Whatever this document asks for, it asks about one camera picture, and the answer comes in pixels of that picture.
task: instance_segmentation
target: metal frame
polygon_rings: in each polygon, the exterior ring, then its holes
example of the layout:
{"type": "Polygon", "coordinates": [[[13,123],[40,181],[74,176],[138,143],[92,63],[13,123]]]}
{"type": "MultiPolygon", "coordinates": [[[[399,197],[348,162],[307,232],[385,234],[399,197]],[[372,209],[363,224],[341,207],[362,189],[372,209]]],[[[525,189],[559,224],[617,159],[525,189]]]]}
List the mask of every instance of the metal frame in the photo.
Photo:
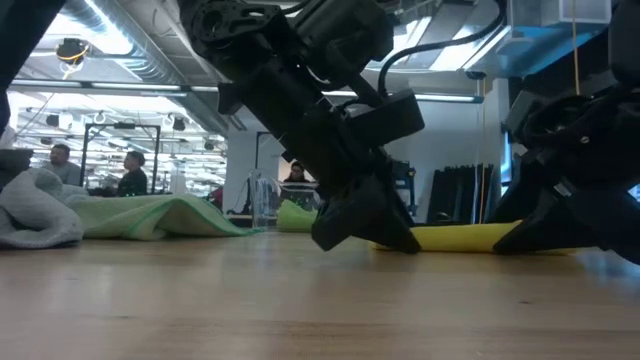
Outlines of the metal frame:
{"type": "Polygon", "coordinates": [[[158,174],[158,153],[160,152],[160,125],[137,125],[137,124],[129,124],[129,123],[116,123],[116,124],[94,124],[89,123],[85,124],[84,130],[84,143],[82,145],[82,164],[80,165],[80,186],[84,186],[84,173],[86,170],[86,162],[87,162],[87,149],[89,147],[89,142],[92,140],[90,138],[91,134],[89,130],[93,127],[107,128],[112,127],[114,129],[125,129],[125,130],[133,130],[136,128],[143,129],[155,129],[156,130],[156,146],[155,146],[155,154],[153,157],[153,178],[151,180],[151,195],[156,192],[156,176],[158,174]]]}

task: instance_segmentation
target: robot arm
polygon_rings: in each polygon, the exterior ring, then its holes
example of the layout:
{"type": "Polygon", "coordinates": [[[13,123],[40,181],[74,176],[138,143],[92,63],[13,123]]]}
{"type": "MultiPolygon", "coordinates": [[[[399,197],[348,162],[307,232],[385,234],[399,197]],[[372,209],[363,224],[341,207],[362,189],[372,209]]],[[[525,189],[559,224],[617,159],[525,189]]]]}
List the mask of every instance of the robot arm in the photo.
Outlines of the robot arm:
{"type": "Polygon", "coordinates": [[[424,127],[411,90],[378,94],[360,72],[393,48],[373,0],[312,0],[292,21],[279,6],[180,0],[194,50],[230,83],[220,111],[245,105],[319,182],[325,201],[312,238],[328,251],[349,236],[416,253],[413,225],[382,146],[424,127]],[[355,117],[323,91],[350,87],[371,110],[355,117]]]}

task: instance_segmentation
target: desk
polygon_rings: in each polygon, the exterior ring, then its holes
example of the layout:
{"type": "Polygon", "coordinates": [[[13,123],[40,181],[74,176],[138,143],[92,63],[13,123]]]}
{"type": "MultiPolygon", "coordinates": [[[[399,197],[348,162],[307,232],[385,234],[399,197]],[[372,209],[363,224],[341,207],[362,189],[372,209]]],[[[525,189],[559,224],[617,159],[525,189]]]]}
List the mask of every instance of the desk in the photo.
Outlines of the desk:
{"type": "Polygon", "coordinates": [[[0,252],[2,358],[640,359],[615,255],[406,256],[307,236],[0,252]]]}

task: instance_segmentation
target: clear container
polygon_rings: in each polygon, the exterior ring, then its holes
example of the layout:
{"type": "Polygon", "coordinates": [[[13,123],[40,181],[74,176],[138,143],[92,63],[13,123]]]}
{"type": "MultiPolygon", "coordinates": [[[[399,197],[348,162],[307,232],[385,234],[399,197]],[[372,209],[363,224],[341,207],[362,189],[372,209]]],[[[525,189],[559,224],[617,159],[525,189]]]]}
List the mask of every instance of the clear container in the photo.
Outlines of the clear container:
{"type": "Polygon", "coordinates": [[[304,232],[322,205],[315,191],[318,184],[279,182],[265,173],[261,169],[251,171],[253,227],[304,232]]]}

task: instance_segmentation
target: ceiling duct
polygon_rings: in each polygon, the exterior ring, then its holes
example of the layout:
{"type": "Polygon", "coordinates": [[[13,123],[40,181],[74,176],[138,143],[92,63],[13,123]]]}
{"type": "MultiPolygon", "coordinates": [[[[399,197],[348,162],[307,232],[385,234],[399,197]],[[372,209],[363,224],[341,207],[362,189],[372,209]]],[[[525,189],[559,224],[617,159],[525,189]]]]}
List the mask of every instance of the ceiling duct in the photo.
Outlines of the ceiling duct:
{"type": "MultiPolygon", "coordinates": [[[[82,24],[96,38],[124,43],[121,47],[128,47],[125,49],[128,52],[117,55],[122,58],[118,63],[143,82],[186,83],[184,76],[115,0],[67,0],[60,14],[82,24]]],[[[227,133],[229,125],[215,110],[217,103],[205,103],[194,93],[171,100],[189,111],[204,130],[227,133]]]]}

